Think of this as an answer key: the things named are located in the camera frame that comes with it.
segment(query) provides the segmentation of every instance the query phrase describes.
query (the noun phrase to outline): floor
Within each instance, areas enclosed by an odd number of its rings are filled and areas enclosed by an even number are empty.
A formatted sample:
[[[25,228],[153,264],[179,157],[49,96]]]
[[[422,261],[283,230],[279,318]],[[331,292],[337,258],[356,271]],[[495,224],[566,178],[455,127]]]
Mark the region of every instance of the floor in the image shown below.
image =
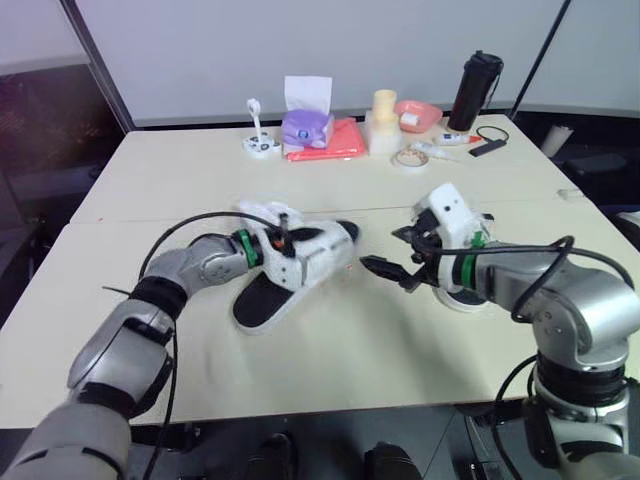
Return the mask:
[[[278,431],[290,432],[296,439],[301,479],[360,480],[364,453],[378,441],[404,448],[425,479],[471,479],[469,465],[475,455],[481,462],[499,465],[488,429],[476,427],[456,408],[410,407],[214,423],[193,451],[161,456],[153,478],[238,478],[253,450]],[[505,424],[502,432],[525,479],[560,478],[528,455],[521,421]],[[140,445],[132,448],[129,479],[141,478],[151,450]]]

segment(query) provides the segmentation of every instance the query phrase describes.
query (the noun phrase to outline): table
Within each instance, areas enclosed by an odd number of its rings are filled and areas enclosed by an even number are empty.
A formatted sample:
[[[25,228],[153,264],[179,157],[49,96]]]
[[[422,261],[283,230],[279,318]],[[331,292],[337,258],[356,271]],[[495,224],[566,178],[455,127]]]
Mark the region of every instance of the table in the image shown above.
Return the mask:
[[[571,233],[577,246],[611,255],[640,282],[640,256],[584,198],[472,206],[495,216],[497,238],[549,243]],[[381,254],[415,269],[409,246],[390,235],[409,222],[410,209],[318,216],[359,224],[359,255]],[[65,227],[0,332],[2,428],[32,427],[65,398],[77,351],[122,299],[101,286],[132,288],[148,248],[171,223]],[[235,220],[194,224],[163,249],[238,225]],[[486,401],[535,350],[530,327],[513,323],[497,306],[478,315],[457,313],[442,306],[429,287],[407,294],[357,262],[311,292],[269,334],[248,336],[234,326],[230,309],[249,279],[199,292],[179,318],[173,421]],[[638,376],[640,336],[632,337],[631,348],[628,373]],[[525,380],[520,376],[508,396],[524,395]],[[160,422],[167,390],[134,423]]]
[[[407,135],[407,142],[428,140],[444,124]],[[253,129],[132,132],[71,223],[181,219],[228,209],[241,199],[278,200],[305,212],[408,207],[445,182],[472,202],[551,199],[560,189],[576,188],[504,115],[478,117],[478,125],[507,130],[508,145],[479,158],[466,152],[468,146],[451,147],[460,163],[433,160],[419,175],[384,156],[255,160],[241,146]]]

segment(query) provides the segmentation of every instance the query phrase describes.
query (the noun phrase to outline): red cloth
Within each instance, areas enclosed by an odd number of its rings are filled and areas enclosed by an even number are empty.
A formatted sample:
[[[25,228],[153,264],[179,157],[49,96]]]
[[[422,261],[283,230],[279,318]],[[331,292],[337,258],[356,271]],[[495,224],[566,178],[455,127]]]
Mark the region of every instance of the red cloth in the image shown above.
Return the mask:
[[[355,118],[336,120],[333,128],[333,135],[327,148],[305,147],[299,152],[288,153],[287,160],[301,162],[325,158],[352,158],[367,153]]]

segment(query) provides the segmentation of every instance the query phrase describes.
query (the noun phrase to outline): green ring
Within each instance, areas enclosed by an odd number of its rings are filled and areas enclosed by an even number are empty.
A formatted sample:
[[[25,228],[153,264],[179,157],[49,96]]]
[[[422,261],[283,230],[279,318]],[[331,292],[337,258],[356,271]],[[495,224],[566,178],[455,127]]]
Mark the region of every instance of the green ring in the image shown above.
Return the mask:
[[[464,260],[462,260],[462,268],[460,270],[460,280],[462,281],[462,285],[467,288],[473,288],[471,274],[474,270],[476,256],[475,255],[466,255]]]
[[[246,230],[238,230],[238,235],[240,235],[240,242],[242,242],[242,248],[244,248],[245,253],[247,254],[247,264],[249,268],[253,268],[256,266],[258,262],[258,254],[253,249],[253,245],[251,245],[251,238],[249,238],[249,232]]]

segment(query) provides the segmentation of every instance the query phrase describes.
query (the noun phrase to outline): black thermos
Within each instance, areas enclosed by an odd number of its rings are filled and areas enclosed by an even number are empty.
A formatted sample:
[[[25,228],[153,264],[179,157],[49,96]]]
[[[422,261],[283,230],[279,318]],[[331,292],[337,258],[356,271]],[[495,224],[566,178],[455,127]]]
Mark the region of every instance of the black thermos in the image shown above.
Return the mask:
[[[447,124],[450,130],[469,131],[503,65],[500,57],[483,53],[482,50],[471,55],[464,64],[464,75]]]

